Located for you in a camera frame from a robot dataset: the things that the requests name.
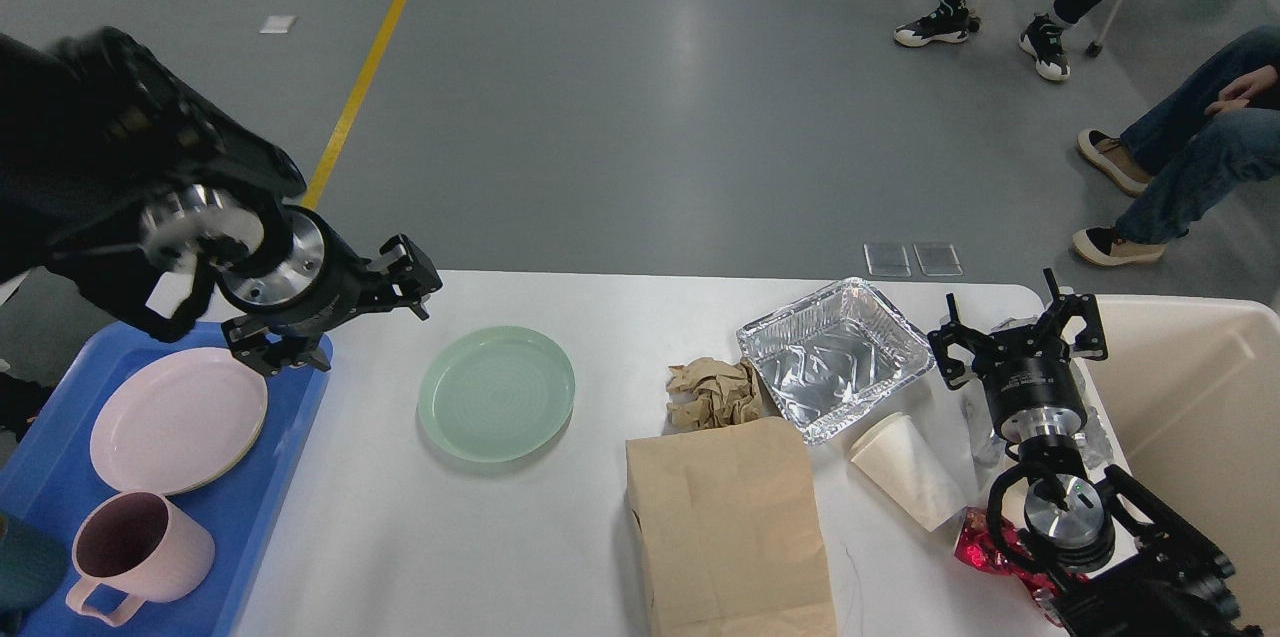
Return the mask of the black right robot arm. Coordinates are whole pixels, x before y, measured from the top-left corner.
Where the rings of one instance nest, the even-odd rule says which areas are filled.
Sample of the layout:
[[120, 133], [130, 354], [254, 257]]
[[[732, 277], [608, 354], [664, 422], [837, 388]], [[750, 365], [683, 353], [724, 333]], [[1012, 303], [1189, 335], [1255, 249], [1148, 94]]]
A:
[[1119, 466], [1091, 478], [1076, 437], [1088, 414], [1075, 359], [1108, 345], [1092, 294], [1065, 294], [1029, 324], [963, 322], [955, 295], [927, 335], [946, 388], [980, 382], [992, 435], [1012, 460], [987, 494], [986, 530], [1011, 567], [1044, 577], [1070, 636], [1261, 636], [1242, 624], [1229, 556]]

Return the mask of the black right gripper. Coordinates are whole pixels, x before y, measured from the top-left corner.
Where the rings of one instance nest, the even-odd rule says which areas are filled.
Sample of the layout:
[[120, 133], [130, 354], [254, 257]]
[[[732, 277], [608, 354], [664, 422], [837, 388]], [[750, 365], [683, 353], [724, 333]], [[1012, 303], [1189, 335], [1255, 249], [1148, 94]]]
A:
[[[1027, 356], [1001, 356], [996, 336], [963, 324], [954, 292], [946, 295], [947, 318], [927, 333], [948, 390], [960, 390], [972, 379], [982, 379], [993, 432], [1007, 444], [1079, 434], [1088, 417], [1071, 359], [1108, 358], [1096, 295], [1065, 294], [1052, 271], [1043, 271], [1043, 278], [1050, 303], [1020, 336]], [[955, 358], [952, 347], [966, 350], [972, 359]]]

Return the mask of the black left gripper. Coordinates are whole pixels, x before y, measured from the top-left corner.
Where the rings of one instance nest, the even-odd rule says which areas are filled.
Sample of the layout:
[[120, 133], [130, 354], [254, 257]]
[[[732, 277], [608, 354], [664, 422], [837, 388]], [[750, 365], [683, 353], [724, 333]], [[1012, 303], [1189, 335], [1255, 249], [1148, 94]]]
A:
[[443, 281], [431, 258], [404, 233], [380, 246], [374, 258], [355, 255], [319, 214], [301, 207], [283, 210], [289, 251], [261, 276], [221, 272], [218, 287], [241, 317], [221, 322], [227, 349], [238, 363], [264, 379], [284, 368], [312, 367], [329, 372], [323, 336], [352, 315], [411, 310], [420, 321], [430, 315], [426, 301]]

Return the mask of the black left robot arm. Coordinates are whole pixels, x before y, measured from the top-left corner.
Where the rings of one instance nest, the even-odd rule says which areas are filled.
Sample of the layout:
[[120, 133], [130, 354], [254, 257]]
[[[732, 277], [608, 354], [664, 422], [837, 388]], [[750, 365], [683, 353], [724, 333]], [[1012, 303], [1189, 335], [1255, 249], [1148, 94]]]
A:
[[328, 371], [325, 333], [364, 313], [428, 318], [442, 278], [410, 237], [357, 255], [296, 203], [279, 146], [114, 27], [33, 49], [3, 37], [3, 278], [46, 269], [123, 324], [179, 340], [215, 292], [234, 359]]

